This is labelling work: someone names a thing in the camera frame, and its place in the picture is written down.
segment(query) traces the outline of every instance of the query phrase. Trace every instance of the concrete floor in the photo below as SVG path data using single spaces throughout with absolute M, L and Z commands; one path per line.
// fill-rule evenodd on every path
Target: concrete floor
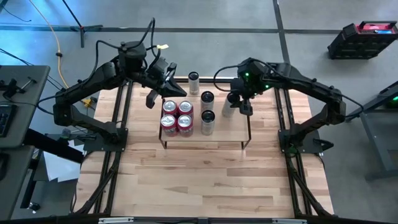
M 51 24 L 74 26 L 74 20 L 61 2 L 34 1 Z M 83 25 L 105 27 L 146 27 L 156 17 L 157 27 L 166 28 L 250 28 L 277 29 L 273 0 L 68 0 Z M 395 0 L 280 0 L 280 13 L 285 29 L 341 29 L 363 20 L 397 20 Z M 10 0 L 6 8 L 32 22 L 23 23 L 0 12 L 0 26 L 45 25 L 44 20 L 25 0 Z M 99 39 L 118 44 L 137 40 L 138 32 L 89 32 L 86 47 L 80 48 L 80 36 L 74 32 L 58 32 L 62 53 L 62 71 L 67 83 L 86 78 L 94 63 L 95 42 Z M 377 58 L 368 61 L 332 61 L 326 47 L 335 35 L 287 34 L 285 36 L 290 62 L 303 75 L 334 85 L 360 103 L 366 103 L 380 90 L 396 81 L 398 44 L 395 42 Z M 248 33 L 181 33 L 155 34 L 155 42 L 168 44 L 162 52 L 167 61 L 177 62 L 178 75 L 196 70 L 212 76 L 217 69 L 234 65 L 247 57 L 268 62 L 283 61 L 279 35 Z M 34 64 L 50 65 L 50 75 L 60 81 L 57 73 L 57 51 L 51 32 L 0 30 L 0 47 Z M 101 46 L 99 65 L 116 55 L 114 49 Z M 0 55 L 0 64 L 21 64 Z M 221 75 L 233 76 L 233 71 Z M 46 85 L 42 97 L 55 93 Z M 313 114 L 323 104 L 310 98 Z M 53 101 L 42 106 L 50 109 Z M 347 111 L 354 104 L 347 102 Z M 59 133 L 63 127 L 52 124 L 52 118 L 37 111 L 31 128 L 41 133 Z M 398 222 L 398 178 L 366 182 L 364 175 L 379 170 L 375 152 L 359 119 L 352 123 L 321 128 L 323 139 L 335 143 L 325 153 L 325 167 L 335 213 L 345 218 Z M 35 190 L 34 199 L 42 209 L 37 214 L 16 209 L 14 218 L 46 217 L 67 214 L 75 182 L 44 183 Z

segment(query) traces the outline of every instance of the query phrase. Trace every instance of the soda can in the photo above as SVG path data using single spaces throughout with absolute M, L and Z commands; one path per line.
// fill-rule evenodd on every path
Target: soda can
M 172 100 L 167 100 L 166 102 L 164 102 L 162 109 L 164 115 L 170 114 L 175 116 L 176 118 L 178 117 L 178 108 L 176 102 Z
M 173 115 L 167 114 L 160 119 L 160 125 L 167 136 L 173 137 L 178 134 L 177 122 Z
M 193 134 L 193 120 L 188 115 L 181 115 L 178 118 L 178 130 L 180 131 L 181 136 L 189 137 Z
M 191 72 L 188 74 L 189 93 L 191 95 L 197 95 L 199 93 L 199 74 L 197 72 Z
M 182 101 L 178 106 L 178 113 L 181 115 L 188 115 L 193 119 L 193 105 L 189 101 Z
M 201 114 L 201 133 L 202 135 L 209 136 L 213 134 L 215 114 L 210 110 L 206 110 Z
M 200 111 L 213 110 L 214 94 L 210 91 L 204 91 L 200 96 Z
M 239 101 L 239 95 L 234 94 L 234 93 L 228 93 L 228 95 L 225 98 L 225 102 L 224 102 L 224 106 L 223 106 L 223 110 L 221 111 L 221 114 L 223 114 L 223 116 L 225 118 L 232 117 L 236 108 L 231 108 L 231 105 L 238 101 Z

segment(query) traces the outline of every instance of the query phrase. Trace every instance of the paper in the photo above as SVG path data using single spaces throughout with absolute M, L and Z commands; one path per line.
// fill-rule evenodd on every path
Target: paper
M 74 141 L 69 141 L 69 146 L 83 152 L 84 145 L 75 146 Z M 58 178 L 58 182 L 62 182 L 79 178 L 79 163 L 62 159 L 61 157 L 47 152 L 44 152 L 44 158 L 49 181 Z

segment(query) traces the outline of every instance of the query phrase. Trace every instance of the wooden table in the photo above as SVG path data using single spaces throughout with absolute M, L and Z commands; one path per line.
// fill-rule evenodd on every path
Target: wooden table
M 168 149 L 163 149 L 158 139 L 161 99 L 157 99 L 152 110 L 146 108 L 149 91 L 139 85 L 133 87 L 127 122 L 129 138 L 121 158 L 112 216 L 294 216 L 286 163 L 277 138 L 279 120 L 274 90 L 252 100 L 252 141 L 244 151 L 238 142 L 173 142 Z M 117 89 L 101 91 L 96 119 L 111 120 L 116 92 Z M 226 96 L 215 88 L 213 93 L 216 98 Z M 290 97 L 295 121 L 301 123 L 309 119 L 307 96 L 290 91 Z M 103 152 L 94 152 L 82 165 L 75 210 L 97 187 L 103 157 Z M 321 161 L 308 154 L 303 154 L 302 160 L 309 189 L 324 208 L 333 213 Z M 297 193 L 304 211 L 302 193 L 300 190 Z

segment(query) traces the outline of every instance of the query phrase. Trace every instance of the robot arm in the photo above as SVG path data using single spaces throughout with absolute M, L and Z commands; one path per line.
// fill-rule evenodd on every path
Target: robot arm
M 97 68 L 86 80 L 79 81 L 76 85 L 58 92 L 53 106 L 55 124 L 81 126 L 94 133 L 99 133 L 107 142 L 118 142 L 119 134 L 115 123 L 103 123 L 81 114 L 73 104 L 97 91 L 119 87 L 128 80 L 152 89 L 147 96 L 148 108 L 154 106 L 157 95 L 163 97 L 186 96 L 187 93 L 176 84 L 173 78 L 177 65 L 171 63 L 168 66 L 165 59 L 159 57 L 149 68 L 146 68 L 144 66 L 146 51 L 143 43 L 123 43 L 117 57 Z
M 264 63 L 253 58 L 238 65 L 238 78 L 231 82 L 231 92 L 242 96 L 243 100 L 235 102 L 232 107 L 239 107 L 240 113 L 251 116 L 250 99 L 272 87 L 298 90 L 326 103 L 320 113 L 302 124 L 290 127 L 285 135 L 286 144 L 301 146 L 308 133 L 345 120 L 346 104 L 338 89 L 301 75 L 288 63 Z

